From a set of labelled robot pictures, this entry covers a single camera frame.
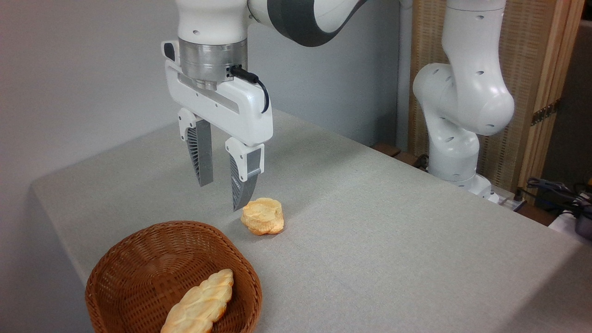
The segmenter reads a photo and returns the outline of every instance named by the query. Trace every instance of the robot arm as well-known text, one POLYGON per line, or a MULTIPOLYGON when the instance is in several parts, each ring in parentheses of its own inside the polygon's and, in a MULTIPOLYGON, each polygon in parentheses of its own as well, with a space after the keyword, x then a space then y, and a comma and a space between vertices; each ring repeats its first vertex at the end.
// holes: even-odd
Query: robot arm
POLYGON ((491 183, 476 174, 476 134, 502 131, 514 113, 498 56, 505 4, 448 0, 442 46, 450 65, 426 65, 413 82, 430 139, 429 172, 491 201, 491 183))
POLYGON ((258 22, 304 46, 320 46, 341 31, 366 0, 249 0, 258 22))
MULTIPOLYGON (((246 71, 249 24, 267 25, 303 46, 320 46, 366 0, 175 1, 179 38, 164 42, 162 50, 170 94, 183 106, 181 139, 203 186, 213 181, 210 124, 231 136, 226 151, 237 210, 253 194, 264 170, 263 143, 273 135, 265 86, 246 71)), ((451 65, 427 65, 413 85, 429 129, 430 172, 460 187, 475 187, 475 133, 497 133, 513 114, 497 53, 505 3, 448 0, 443 46, 451 65)))
POLYGON ((211 127, 224 130, 233 208, 247 204, 273 135, 269 95, 247 72, 247 28, 260 22, 305 46, 331 40, 365 0, 176 0, 178 40, 162 44, 181 140, 198 183, 213 181, 211 127))

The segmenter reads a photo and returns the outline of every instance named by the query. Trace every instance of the basket rim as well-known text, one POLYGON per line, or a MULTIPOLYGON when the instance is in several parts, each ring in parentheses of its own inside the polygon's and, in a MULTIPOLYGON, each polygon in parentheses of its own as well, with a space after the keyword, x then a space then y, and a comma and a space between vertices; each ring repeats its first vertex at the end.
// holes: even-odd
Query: basket rim
POLYGON ((124 239, 117 242, 113 245, 107 252, 101 257, 101 259, 97 262, 95 267, 92 269, 87 281, 86 281, 86 288, 85 288, 85 300, 86 300, 86 307, 91 317, 91 322, 93 324, 93 329, 95 332, 106 332, 105 330, 105 322, 100 314, 98 302, 94 297, 94 288, 96 286, 96 281, 99 277, 99 273, 102 272, 106 265, 108 265, 110 259, 119 255, 124 247, 130 239, 136 238, 141 236, 146 232, 150 232, 154 228, 161 228, 163 226, 170 226, 170 225, 191 225, 193 228, 203 228, 212 231, 219 240, 221 240, 226 247, 230 248, 231 252, 237 257, 238 261, 247 269, 249 275, 251 276, 252 282, 255 285, 255 310, 249 316, 247 320, 246 326, 242 332, 252 332, 259 321, 259 317, 261 315, 261 307, 262 307, 262 293, 261 291, 261 282, 259 281, 259 276, 257 272, 251 265, 251 263, 244 257, 244 255, 239 251, 239 249, 234 246, 232 241, 224 234, 222 231, 218 230, 214 226, 211 226, 207 223, 191 221, 191 220, 171 220, 167 222, 160 222, 155 223, 151 226, 146 228, 140 229, 131 235, 125 237, 124 239))

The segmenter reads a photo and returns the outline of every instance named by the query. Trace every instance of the wicker basket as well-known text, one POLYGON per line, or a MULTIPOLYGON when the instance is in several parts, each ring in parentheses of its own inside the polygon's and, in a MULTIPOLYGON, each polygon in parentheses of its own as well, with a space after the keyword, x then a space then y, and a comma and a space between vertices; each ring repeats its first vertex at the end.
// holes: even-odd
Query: wicker basket
POLYGON ((171 221, 140 230, 113 246, 92 270, 86 306, 95 332, 160 332, 191 287, 225 268, 234 272, 232 299, 212 332, 253 332, 261 285, 247 259, 218 229, 171 221))

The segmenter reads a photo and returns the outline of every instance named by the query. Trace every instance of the white wall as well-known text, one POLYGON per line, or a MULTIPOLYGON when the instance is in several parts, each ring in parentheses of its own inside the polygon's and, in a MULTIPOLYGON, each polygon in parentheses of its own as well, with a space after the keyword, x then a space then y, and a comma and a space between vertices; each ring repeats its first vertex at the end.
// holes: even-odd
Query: white wall
MULTIPOLYGON (((274 107, 392 141, 397 8, 368 2, 316 49, 252 27, 250 70, 274 107)), ((82 287, 28 189, 175 121, 159 45, 176 22, 173 0, 0 2, 0 332, 89 330, 82 287)))

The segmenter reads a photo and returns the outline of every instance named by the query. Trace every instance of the bread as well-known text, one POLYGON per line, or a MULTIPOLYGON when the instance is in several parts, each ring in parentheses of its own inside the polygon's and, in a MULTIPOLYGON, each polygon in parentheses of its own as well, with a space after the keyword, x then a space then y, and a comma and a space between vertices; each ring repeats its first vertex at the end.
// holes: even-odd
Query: bread
POLYGON ((284 230, 282 204, 271 198, 259 198, 243 207, 241 222, 255 235, 280 233, 284 230))
POLYGON ((160 333, 210 333, 226 311, 233 284, 232 270, 227 268, 189 289, 170 309, 160 333))

